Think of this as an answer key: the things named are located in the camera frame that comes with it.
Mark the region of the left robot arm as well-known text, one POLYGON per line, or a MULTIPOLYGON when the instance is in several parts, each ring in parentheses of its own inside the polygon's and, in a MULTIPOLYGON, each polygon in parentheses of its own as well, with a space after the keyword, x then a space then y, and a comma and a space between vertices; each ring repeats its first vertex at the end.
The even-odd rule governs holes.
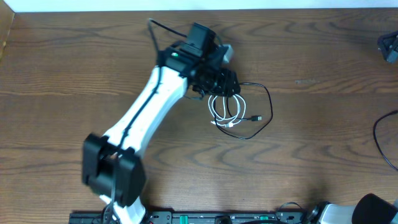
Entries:
POLYGON ((106 201, 100 223, 140 223, 146 214, 140 195, 147 178, 145 149, 169 110, 189 88, 205 95, 232 97, 240 87, 226 65, 234 54, 211 29, 194 23, 188 34, 160 49, 149 19, 155 67, 126 114, 102 136, 83 142, 82 182, 106 201))

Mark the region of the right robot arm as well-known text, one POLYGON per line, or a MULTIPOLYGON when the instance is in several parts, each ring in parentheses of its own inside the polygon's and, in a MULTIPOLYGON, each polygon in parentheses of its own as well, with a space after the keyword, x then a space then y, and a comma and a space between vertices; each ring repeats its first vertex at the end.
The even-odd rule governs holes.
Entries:
MULTIPOLYGON (((380 36, 377 40, 377 46, 386 62, 397 62, 397 31, 380 36)), ((396 114, 397 110, 393 110, 378 118, 373 124, 373 138, 376 147, 383 159, 395 171, 397 171, 397 166, 393 165, 385 156, 377 141, 376 128, 384 118, 396 114)), ((308 212, 301 223, 397 224, 397 200, 394 204, 391 204, 375 194, 367 194, 355 206, 341 206, 323 202, 318 204, 313 211, 308 212)))

